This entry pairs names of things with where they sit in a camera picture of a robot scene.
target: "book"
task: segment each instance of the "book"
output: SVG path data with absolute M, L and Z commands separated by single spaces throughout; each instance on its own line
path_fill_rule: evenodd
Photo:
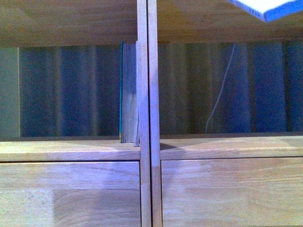
M 120 138 L 122 143 L 139 145 L 139 113 L 137 105 L 136 45 L 121 46 Z
M 264 22 L 271 22 L 303 10 L 303 0 L 228 0 Z

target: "blue book cover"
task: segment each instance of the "blue book cover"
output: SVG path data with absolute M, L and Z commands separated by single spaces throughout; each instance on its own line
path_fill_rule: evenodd
M 264 22 L 271 22 L 303 10 L 303 0 L 228 0 Z

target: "white cable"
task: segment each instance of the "white cable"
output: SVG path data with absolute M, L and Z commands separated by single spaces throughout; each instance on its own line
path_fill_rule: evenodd
M 227 76 L 228 70 L 229 70 L 229 68 L 231 66 L 231 63 L 232 63 L 233 54 L 235 53 L 235 47 L 236 47 L 236 44 L 233 44 L 233 46 L 232 46 L 232 54 L 231 54 L 231 57 L 229 59 L 228 65 L 226 67 L 226 71 L 225 71 L 225 74 L 224 74 L 224 78 L 223 78 L 223 81 L 222 81 L 222 85 L 221 85 L 221 89 L 220 89 L 219 95 L 217 97 L 217 101 L 216 101 L 216 103 L 214 105 L 212 113 L 210 114 L 210 116 L 209 116 L 209 118 L 207 119 L 207 122 L 206 122 L 205 134 L 207 133 L 208 124 L 209 124 L 209 122 L 210 122 L 210 120 L 211 120 L 214 112 L 216 111 L 216 108 L 217 108 L 218 103 L 220 101 L 220 98 L 221 98 L 221 95 L 222 95 L 222 92 L 223 92 L 223 88 L 224 88 L 224 84 L 225 84 L 225 80 L 226 80 L 226 76 Z

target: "book spine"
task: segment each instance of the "book spine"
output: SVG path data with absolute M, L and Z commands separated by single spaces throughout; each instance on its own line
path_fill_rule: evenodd
M 235 5 L 236 7 L 250 13 L 251 15 L 257 17 L 258 19 L 266 22 L 265 15 L 263 13 L 243 4 L 242 2 L 240 2 L 238 0 L 227 0 L 227 1 L 229 1 L 231 4 Z

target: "wood grain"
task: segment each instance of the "wood grain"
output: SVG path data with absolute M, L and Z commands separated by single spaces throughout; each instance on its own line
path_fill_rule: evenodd
M 151 134 L 152 225 L 162 227 L 157 1 L 148 0 L 148 64 Z
M 303 156 L 303 136 L 164 139 L 161 160 Z
M 134 43 L 136 13 L 135 0 L 2 0 L 0 46 Z
M 158 0 L 162 43 L 249 42 L 303 37 L 303 13 L 264 23 L 226 0 Z
M 161 163 L 164 227 L 303 225 L 303 158 Z
M 140 148 L 119 140 L 0 142 L 0 162 L 140 160 Z
M 0 164 L 0 225 L 141 226 L 138 162 Z
M 147 41 L 147 1 L 137 1 L 138 16 L 138 107 L 140 134 L 140 184 L 142 227 L 152 226 L 151 204 L 151 159 L 150 159 L 150 120 L 149 120 L 149 88 L 148 88 L 148 41 Z

